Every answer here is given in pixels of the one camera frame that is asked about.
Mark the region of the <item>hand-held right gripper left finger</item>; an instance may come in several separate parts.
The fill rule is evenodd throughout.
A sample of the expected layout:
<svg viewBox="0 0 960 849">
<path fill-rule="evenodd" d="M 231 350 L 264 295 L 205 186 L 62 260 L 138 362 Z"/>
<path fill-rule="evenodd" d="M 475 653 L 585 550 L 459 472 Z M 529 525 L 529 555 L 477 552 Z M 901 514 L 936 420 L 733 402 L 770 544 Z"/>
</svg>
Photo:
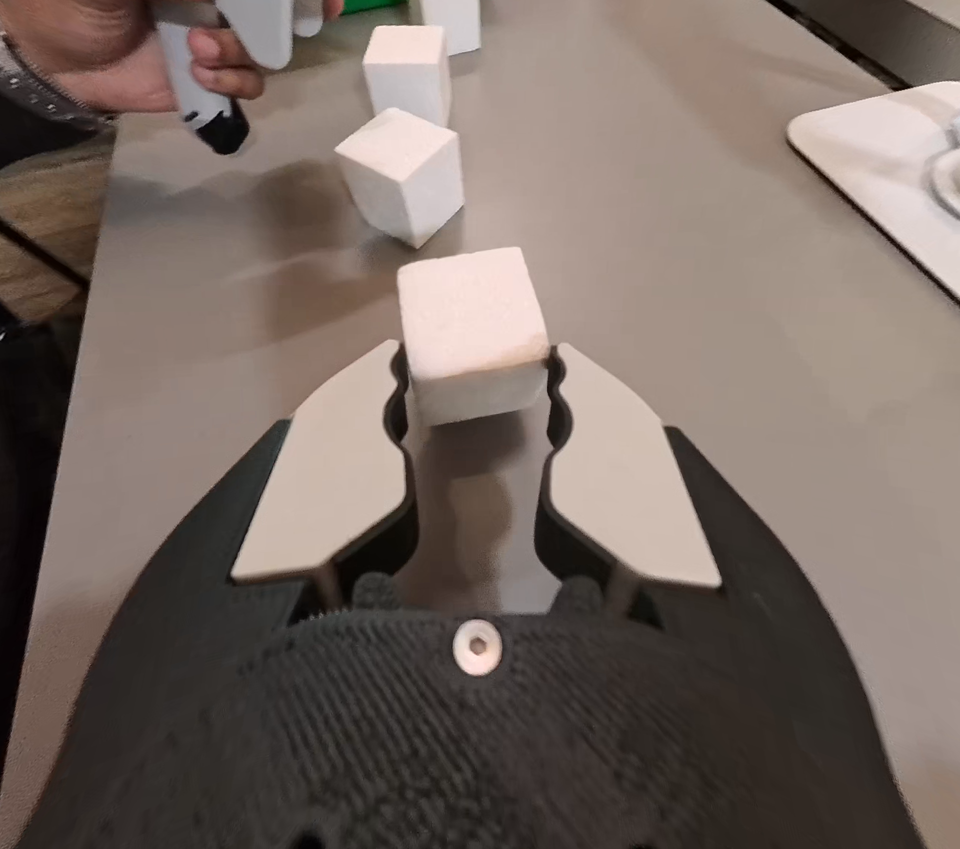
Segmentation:
<svg viewBox="0 0 960 849">
<path fill-rule="evenodd" d="M 387 339 L 332 375 L 290 417 L 231 567 L 253 584 L 300 579 L 323 608 L 353 599 L 368 573 L 389 577 L 419 543 L 407 434 L 409 376 Z"/>
</svg>

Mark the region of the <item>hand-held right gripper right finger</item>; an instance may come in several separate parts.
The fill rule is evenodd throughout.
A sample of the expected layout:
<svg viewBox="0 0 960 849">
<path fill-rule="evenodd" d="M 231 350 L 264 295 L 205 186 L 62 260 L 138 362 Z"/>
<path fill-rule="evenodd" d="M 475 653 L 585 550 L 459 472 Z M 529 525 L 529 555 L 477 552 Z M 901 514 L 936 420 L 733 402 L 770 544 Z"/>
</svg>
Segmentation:
<svg viewBox="0 0 960 849">
<path fill-rule="evenodd" d="M 637 392 L 563 342 L 548 362 L 550 451 L 534 551 L 557 580 L 593 580 L 607 596 L 642 585 L 720 592 L 721 571 L 661 416 Z"/>
</svg>

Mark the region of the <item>person's left forearm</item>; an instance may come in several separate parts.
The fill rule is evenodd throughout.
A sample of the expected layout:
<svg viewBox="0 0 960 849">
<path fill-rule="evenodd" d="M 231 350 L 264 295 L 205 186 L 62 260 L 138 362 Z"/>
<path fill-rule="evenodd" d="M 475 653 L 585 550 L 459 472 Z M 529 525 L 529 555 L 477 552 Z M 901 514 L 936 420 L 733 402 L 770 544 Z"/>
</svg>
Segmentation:
<svg viewBox="0 0 960 849">
<path fill-rule="evenodd" d="M 1 170 L 89 142 L 114 122 L 35 73 L 1 30 Z"/>
</svg>

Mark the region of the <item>person's left hand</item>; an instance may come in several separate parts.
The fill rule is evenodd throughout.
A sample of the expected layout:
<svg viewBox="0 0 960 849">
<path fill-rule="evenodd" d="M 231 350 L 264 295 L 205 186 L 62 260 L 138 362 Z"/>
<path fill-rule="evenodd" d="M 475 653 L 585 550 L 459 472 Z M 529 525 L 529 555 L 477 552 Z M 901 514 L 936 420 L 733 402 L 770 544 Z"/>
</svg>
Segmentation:
<svg viewBox="0 0 960 849">
<path fill-rule="evenodd" d="M 22 59 L 67 96 L 116 114 L 180 109 L 154 27 L 155 2 L 1 0 L 2 25 Z"/>
</svg>

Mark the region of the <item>person's black clothing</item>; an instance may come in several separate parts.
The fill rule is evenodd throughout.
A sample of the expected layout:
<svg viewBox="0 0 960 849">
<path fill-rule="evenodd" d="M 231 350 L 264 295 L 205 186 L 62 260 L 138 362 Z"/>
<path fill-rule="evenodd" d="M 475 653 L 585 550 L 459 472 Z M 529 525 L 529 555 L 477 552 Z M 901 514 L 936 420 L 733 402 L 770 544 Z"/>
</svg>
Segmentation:
<svg viewBox="0 0 960 849">
<path fill-rule="evenodd" d="M 1 306 L 1 762 L 5 763 L 78 360 L 83 317 Z"/>
</svg>

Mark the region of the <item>wooden document stand white base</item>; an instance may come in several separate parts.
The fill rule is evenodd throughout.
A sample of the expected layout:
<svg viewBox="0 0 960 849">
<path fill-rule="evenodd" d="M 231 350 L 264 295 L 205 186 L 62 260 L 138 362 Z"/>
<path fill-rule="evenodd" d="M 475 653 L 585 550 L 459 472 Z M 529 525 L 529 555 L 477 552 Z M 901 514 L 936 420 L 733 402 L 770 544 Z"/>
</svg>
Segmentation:
<svg viewBox="0 0 960 849">
<path fill-rule="evenodd" d="M 959 83 L 810 111 L 789 145 L 954 301 L 959 300 Z"/>
</svg>

